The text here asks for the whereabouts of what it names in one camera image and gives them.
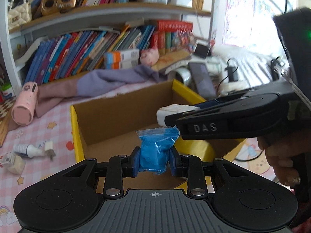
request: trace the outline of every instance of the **wooden shelf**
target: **wooden shelf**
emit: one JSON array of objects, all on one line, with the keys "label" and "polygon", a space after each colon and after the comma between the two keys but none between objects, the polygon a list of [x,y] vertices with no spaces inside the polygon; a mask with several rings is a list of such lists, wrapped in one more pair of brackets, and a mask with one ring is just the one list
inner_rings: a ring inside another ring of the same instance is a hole
[{"label": "wooden shelf", "polygon": [[29,32],[42,29],[57,23],[64,23],[70,20],[78,20],[79,18],[88,18],[99,15],[113,15],[113,14],[132,14],[132,13],[158,13],[158,14],[176,14],[176,15],[198,15],[203,17],[210,17],[209,11],[197,11],[192,8],[165,5],[161,3],[110,3],[101,4],[92,7],[75,8],[66,13],[55,13],[48,16],[43,16],[32,20],[29,23],[23,24],[9,31],[10,38],[27,34]]}]

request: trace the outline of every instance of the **checkered board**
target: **checkered board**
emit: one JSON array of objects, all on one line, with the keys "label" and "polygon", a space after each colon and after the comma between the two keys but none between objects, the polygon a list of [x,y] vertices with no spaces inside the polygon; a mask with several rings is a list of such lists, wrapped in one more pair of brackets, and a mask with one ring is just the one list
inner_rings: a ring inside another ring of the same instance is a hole
[{"label": "checkered board", "polygon": [[10,98],[10,99],[8,99],[5,102],[0,104],[0,125],[1,125],[2,121],[4,120],[4,117],[9,112],[10,108],[15,103],[15,99],[16,99],[15,97],[12,97],[12,98]]}]

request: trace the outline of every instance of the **star pattern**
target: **star pattern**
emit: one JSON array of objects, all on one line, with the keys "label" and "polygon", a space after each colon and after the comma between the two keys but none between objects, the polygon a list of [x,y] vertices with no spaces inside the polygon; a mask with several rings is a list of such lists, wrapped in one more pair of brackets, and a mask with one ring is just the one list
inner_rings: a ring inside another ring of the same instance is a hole
[{"label": "star pattern", "polygon": [[52,130],[57,125],[56,122],[49,123],[48,129]]},{"label": "star pattern", "polygon": [[23,178],[22,176],[20,176],[20,177],[17,179],[17,182],[18,182],[18,185],[24,184],[24,178]]}]

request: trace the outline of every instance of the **pink plush toy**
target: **pink plush toy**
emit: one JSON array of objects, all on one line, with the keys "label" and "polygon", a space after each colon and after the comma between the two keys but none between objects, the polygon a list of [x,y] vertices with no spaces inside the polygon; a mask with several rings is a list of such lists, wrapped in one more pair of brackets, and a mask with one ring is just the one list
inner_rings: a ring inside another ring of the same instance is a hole
[{"label": "pink plush toy", "polygon": [[154,65],[160,57],[158,48],[152,47],[149,48],[148,50],[142,51],[140,55],[140,62],[144,65]]}]

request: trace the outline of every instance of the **yellow box edge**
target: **yellow box edge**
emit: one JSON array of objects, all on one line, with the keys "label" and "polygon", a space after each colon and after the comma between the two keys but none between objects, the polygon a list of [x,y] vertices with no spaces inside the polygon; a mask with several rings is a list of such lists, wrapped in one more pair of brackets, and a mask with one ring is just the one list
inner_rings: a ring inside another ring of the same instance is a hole
[{"label": "yellow box edge", "polygon": [[73,131],[73,144],[76,156],[76,162],[84,160],[83,147],[81,143],[77,113],[73,105],[70,106],[71,128]]}]

